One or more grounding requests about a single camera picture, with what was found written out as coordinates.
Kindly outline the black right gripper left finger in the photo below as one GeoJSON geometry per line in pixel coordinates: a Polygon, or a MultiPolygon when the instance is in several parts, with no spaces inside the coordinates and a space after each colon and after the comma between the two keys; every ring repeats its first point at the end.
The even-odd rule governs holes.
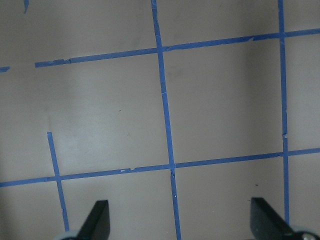
{"type": "Polygon", "coordinates": [[[84,224],[80,228],[77,240],[107,240],[110,236],[110,211],[108,200],[98,200],[93,205],[84,224]]]}

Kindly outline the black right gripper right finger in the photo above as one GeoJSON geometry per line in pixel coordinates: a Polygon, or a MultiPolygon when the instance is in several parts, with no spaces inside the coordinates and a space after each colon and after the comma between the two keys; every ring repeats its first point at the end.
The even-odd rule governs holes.
{"type": "Polygon", "coordinates": [[[250,230],[256,240],[292,240],[294,230],[262,197],[250,201],[250,230]]]}

